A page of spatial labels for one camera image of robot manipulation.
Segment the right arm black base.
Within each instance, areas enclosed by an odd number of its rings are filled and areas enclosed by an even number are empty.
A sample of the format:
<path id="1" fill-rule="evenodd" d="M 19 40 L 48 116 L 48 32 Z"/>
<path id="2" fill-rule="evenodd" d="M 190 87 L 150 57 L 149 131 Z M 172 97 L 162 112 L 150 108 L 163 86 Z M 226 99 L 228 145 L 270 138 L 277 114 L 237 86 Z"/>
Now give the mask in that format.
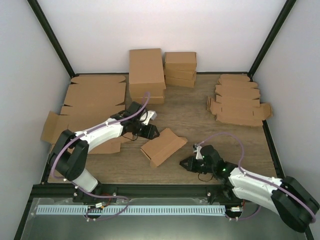
<path id="1" fill-rule="evenodd" d="M 220 205 L 241 204 L 244 199 L 237 197 L 233 192 L 233 187 L 224 184 L 210 184 L 205 187 L 207 201 L 210 204 Z"/>

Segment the small cardboard box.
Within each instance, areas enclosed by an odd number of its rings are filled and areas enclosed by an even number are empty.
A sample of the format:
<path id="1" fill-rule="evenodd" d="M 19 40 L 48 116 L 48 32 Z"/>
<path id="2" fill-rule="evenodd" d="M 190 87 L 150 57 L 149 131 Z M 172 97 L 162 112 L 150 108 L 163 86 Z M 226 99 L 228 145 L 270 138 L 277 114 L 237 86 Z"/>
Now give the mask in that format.
<path id="1" fill-rule="evenodd" d="M 170 128 L 166 128 L 159 137 L 142 145 L 140 150 L 149 159 L 150 167 L 157 168 L 187 142 L 185 137 L 177 136 Z"/>

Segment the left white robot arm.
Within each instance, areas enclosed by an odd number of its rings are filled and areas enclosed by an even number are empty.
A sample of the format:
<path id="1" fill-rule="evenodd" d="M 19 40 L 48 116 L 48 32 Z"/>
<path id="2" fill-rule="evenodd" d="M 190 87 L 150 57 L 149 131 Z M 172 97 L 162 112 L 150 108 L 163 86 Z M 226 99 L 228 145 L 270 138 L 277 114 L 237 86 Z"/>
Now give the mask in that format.
<path id="1" fill-rule="evenodd" d="M 48 156 L 51 174 L 58 171 L 63 179 L 81 189 L 89 201 L 97 202 L 102 196 L 101 183 L 86 169 L 88 153 L 127 133 L 148 140 L 159 137 L 157 127 L 150 124 L 156 117 L 155 111 L 134 101 L 129 108 L 94 127 L 77 132 L 64 130 Z"/>

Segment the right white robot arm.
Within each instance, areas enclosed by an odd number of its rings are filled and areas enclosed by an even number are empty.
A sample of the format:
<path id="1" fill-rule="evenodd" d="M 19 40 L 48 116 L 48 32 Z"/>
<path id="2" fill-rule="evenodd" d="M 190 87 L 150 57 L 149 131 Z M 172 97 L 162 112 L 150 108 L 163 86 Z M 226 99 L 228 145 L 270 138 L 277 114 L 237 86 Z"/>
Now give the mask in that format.
<path id="1" fill-rule="evenodd" d="M 223 198 L 229 202 L 236 198 L 256 203 L 279 215 L 296 232 L 303 233 L 316 221 L 320 204 L 293 177 L 283 179 L 266 177 L 223 160 L 212 145 L 193 145 L 192 156 L 180 161 L 188 172 L 211 174 L 225 186 Z"/>

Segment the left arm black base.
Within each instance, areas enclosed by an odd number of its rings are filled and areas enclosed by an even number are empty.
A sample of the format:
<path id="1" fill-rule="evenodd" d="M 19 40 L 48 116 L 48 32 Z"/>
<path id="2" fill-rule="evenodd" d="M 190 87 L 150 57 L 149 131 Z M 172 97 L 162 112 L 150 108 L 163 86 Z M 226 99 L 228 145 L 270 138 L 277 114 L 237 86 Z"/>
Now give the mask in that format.
<path id="1" fill-rule="evenodd" d="M 78 187 L 74 190 L 73 202 L 83 204 L 97 204 L 100 202 L 112 202 L 116 201 L 116 197 L 109 193 L 103 193 L 102 185 L 98 185 L 92 192 L 87 192 L 84 189 Z"/>

